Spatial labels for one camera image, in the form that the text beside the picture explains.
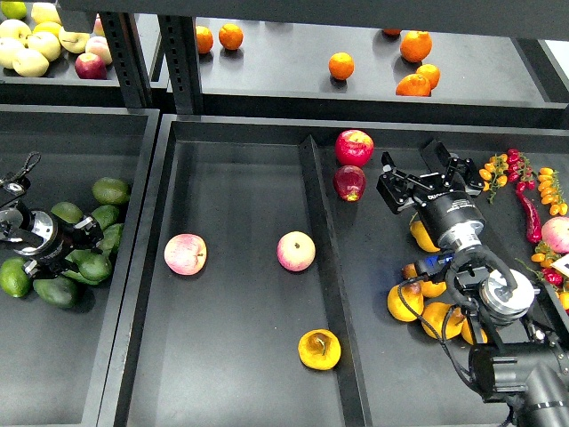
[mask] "orange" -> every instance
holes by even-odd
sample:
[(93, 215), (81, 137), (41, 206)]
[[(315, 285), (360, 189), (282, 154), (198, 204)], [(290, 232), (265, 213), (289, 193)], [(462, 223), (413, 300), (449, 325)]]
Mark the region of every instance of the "orange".
[(236, 51), (243, 42), (243, 30), (235, 24), (225, 24), (219, 36), (221, 45), (228, 51)]
[(213, 34), (208, 27), (196, 25), (197, 52), (200, 55), (208, 53), (213, 47)]
[(399, 46), (401, 56), (409, 62), (419, 62), (427, 58), (433, 48), (428, 31), (409, 31)]
[(402, 96), (429, 96), (430, 83), (421, 74), (410, 74), (399, 82), (395, 93)]
[(431, 91), (437, 87), (438, 81), (441, 78), (441, 70), (433, 64), (423, 64), (417, 68), (415, 73), (421, 74), (429, 80)]
[(350, 77), (355, 67), (354, 60), (345, 52), (335, 53), (328, 61), (330, 74), (338, 80), (346, 80)]
[(396, 37), (396, 36), (399, 36), (401, 34), (400, 29), (384, 28), (382, 31), (383, 31), (383, 34), (387, 34), (388, 36), (392, 36), (392, 37)]

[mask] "pink apple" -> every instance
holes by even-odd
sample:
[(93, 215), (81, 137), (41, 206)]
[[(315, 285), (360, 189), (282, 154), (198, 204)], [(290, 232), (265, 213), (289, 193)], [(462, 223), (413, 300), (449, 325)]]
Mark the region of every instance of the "pink apple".
[(291, 231), (278, 241), (276, 257), (289, 271), (303, 271), (313, 261), (316, 248), (310, 236), (301, 231)]
[(95, 18), (95, 25), (92, 28), (92, 32), (95, 36), (105, 36), (105, 31), (103, 30), (103, 24), (100, 22), (100, 16), (97, 13), (97, 18)]
[(103, 59), (94, 53), (81, 53), (75, 61), (75, 71), (79, 78), (105, 80), (107, 68)]
[(100, 56), (103, 59), (103, 62), (105, 62), (105, 65), (109, 65), (113, 61), (110, 56), (110, 50), (108, 49), (107, 39), (105, 37), (91, 37), (87, 40), (85, 51)]
[(205, 242), (195, 234), (174, 236), (164, 249), (164, 259), (168, 267), (185, 276), (198, 273), (204, 267), (206, 258)]

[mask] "red apple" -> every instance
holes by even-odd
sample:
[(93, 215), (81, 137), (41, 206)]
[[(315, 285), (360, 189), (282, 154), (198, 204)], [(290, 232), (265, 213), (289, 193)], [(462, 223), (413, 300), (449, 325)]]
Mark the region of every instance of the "red apple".
[(357, 202), (365, 190), (365, 174), (357, 166), (342, 166), (333, 178), (334, 189), (343, 200)]
[(79, 78), (105, 80), (107, 68), (100, 56), (94, 53), (81, 53), (75, 61), (75, 71)]
[(289, 271), (303, 271), (313, 261), (316, 248), (310, 236), (301, 231), (291, 231), (278, 241), (276, 257)]
[(190, 276), (204, 267), (207, 248), (195, 234), (179, 234), (170, 239), (164, 249), (164, 260), (178, 274)]
[(336, 139), (336, 157), (341, 165), (362, 167), (373, 154), (373, 140), (362, 131), (350, 129)]

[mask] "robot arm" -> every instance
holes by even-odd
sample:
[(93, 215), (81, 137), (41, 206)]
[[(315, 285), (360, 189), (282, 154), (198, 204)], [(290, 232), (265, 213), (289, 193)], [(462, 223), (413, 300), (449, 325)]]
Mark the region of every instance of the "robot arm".
[[(443, 336), (439, 341), (446, 354), (462, 381), (484, 402), (507, 403), (517, 425), (569, 425), (569, 360), (564, 347), (568, 342), (561, 342), (558, 331), (534, 321), (531, 308), (539, 290), (478, 238), (485, 219), (471, 198), (483, 188), (474, 163), (451, 156), (434, 140), (421, 154), (435, 172), (417, 177), (398, 170), (384, 153), (377, 190), (394, 214), (415, 208), (432, 241), (443, 249), (415, 263), (418, 278), (445, 280), (475, 342), (468, 369), (453, 359)], [(503, 342), (498, 328), (516, 321), (524, 325), (529, 341)], [(483, 343), (482, 329), (489, 343)]]

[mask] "yellow cherry tomato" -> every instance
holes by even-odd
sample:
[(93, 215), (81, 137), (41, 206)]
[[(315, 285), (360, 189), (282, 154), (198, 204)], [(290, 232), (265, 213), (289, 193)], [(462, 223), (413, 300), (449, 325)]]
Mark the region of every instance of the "yellow cherry tomato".
[(506, 175), (499, 176), (498, 179), (496, 180), (496, 184), (498, 184), (498, 187), (503, 187), (507, 183), (508, 183), (508, 177)]
[(559, 214), (559, 211), (561, 210), (560, 206), (555, 204), (555, 205), (551, 205), (551, 208), (549, 209), (549, 214), (551, 216), (555, 216), (557, 214)]
[(485, 181), (490, 181), (492, 179), (492, 174), (485, 169), (480, 169), (478, 173), (480, 173), (480, 177)]
[(531, 259), (533, 262), (545, 261), (545, 254), (533, 254)]
[(542, 167), (542, 169), (540, 169), (540, 175), (551, 176), (552, 174), (553, 174), (553, 169), (551, 169), (550, 167)]
[(553, 200), (554, 200), (553, 196), (551, 196), (550, 194), (548, 194), (546, 197), (543, 197), (543, 198), (541, 199), (541, 203), (542, 203), (543, 205), (548, 205), (548, 204), (550, 204), (551, 202), (553, 202)]
[(543, 189), (543, 191), (541, 192), (542, 197), (546, 197), (548, 194), (556, 195), (557, 189), (555, 187), (547, 187), (547, 188)]
[(540, 265), (542, 266), (542, 268), (548, 269), (549, 267), (551, 267), (552, 263), (553, 263), (552, 259), (547, 259), (547, 260), (543, 260), (542, 262), (540, 262)]
[(551, 187), (551, 181), (543, 181), (540, 185), (538, 185), (537, 190), (541, 192), (544, 191), (547, 187)]

